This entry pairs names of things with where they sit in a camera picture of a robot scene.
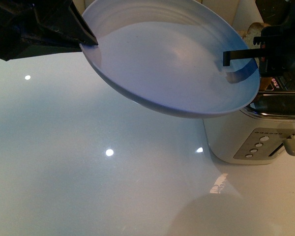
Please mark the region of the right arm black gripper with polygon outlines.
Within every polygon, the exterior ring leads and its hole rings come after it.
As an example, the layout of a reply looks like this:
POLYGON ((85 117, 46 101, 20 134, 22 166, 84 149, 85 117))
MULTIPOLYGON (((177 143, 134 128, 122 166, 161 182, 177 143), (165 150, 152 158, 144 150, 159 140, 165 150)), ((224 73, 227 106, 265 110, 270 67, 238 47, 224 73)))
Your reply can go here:
POLYGON ((261 49, 223 52, 223 66, 230 66, 234 59, 258 58, 261 76, 280 76, 285 72, 295 74, 295 0, 290 1, 287 19, 280 25, 265 27, 253 44, 261 49))

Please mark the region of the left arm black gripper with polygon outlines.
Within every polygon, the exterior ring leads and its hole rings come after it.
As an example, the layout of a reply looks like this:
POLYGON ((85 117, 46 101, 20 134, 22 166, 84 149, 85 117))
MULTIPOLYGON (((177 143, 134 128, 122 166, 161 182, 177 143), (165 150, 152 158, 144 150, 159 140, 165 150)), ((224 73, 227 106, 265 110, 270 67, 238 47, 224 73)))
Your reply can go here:
POLYGON ((0 59, 79 52, 98 42, 72 0, 0 0, 0 59))

